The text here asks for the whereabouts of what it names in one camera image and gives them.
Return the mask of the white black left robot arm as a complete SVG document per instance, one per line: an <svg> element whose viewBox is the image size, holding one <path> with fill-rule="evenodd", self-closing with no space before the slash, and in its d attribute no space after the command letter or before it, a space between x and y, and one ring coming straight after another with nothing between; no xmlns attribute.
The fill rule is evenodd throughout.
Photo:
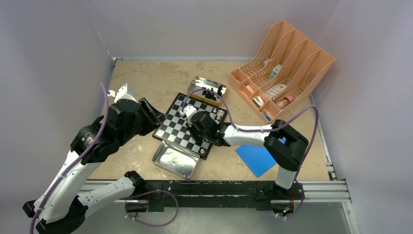
<svg viewBox="0 0 413 234"><path fill-rule="evenodd" d="M144 196L146 181L136 171L128 171L115 182L92 192L80 193L89 176L110 155L134 136L154 131L165 119L145 98L105 102L104 109L102 116L79 130L64 164L43 195L23 205L31 218L30 233L70 234L88 216L108 204Z"/></svg>

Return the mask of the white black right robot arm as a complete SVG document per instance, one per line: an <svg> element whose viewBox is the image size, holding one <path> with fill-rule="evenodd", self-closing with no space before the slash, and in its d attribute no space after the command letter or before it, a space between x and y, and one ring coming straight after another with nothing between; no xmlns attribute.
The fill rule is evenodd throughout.
<svg viewBox="0 0 413 234"><path fill-rule="evenodd" d="M302 162L313 140L308 140L289 122L276 120L264 126L240 126L229 122L218 123L206 111L189 109L181 112L188 121L188 130L197 140L206 140L215 146L250 145L265 148L278 163L274 194L286 198L293 191Z"/></svg>

